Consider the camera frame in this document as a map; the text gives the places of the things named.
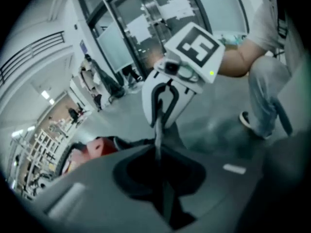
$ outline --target sneaker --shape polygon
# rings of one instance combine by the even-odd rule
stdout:
[[[247,112],[247,111],[242,111],[242,112],[240,113],[240,115],[239,115],[239,119],[240,119],[241,123],[242,123],[245,127],[247,127],[248,129],[252,129],[252,128],[251,128],[251,125],[249,124],[248,112]],[[272,133],[269,134],[268,136],[265,136],[265,137],[263,137],[263,136],[258,136],[258,135],[256,135],[256,136],[258,136],[258,137],[260,137],[260,138],[262,138],[262,139],[264,139],[264,140],[268,140],[268,139],[271,137],[271,135],[272,135]]]

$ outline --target gray floor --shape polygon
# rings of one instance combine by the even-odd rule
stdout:
[[[218,76],[206,85],[177,120],[185,146],[198,152],[251,159],[264,146],[285,137],[279,120],[273,136],[258,140],[240,124],[241,110],[250,108],[247,77]],[[74,141],[87,142],[97,136],[117,135],[129,140],[154,137],[141,105],[141,93],[127,95],[99,113],[93,113],[78,129]]]

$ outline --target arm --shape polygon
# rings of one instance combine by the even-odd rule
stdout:
[[[245,39],[237,50],[226,51],[218,74],[229,77],[242,77],[253,62],[266,54],[266,50],[249,39]]]

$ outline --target hallway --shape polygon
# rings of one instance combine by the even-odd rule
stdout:
[[[191,151],[252,159],[256,148],[285,137],[279,120],[267,141],[255,138],[240,124],[239,113],[250,108],[248,96],[247,77],[218,76],[214,84],[206,85],[203,94],[195,96],[177,120],[185,146]],[[94,112],[72,140],[85,143],[110,135],[133,141],[154,137],[143,113],[141,93],[127,95],[111,107]]]

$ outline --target railing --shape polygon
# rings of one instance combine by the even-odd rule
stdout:
[[[58,44],[64,43],[65,40],[63,33],[64,31],[60,31],[34,41],[8,59],[0,68],[0,87],[4,85],[20,66],[34,58],[36,55]]]

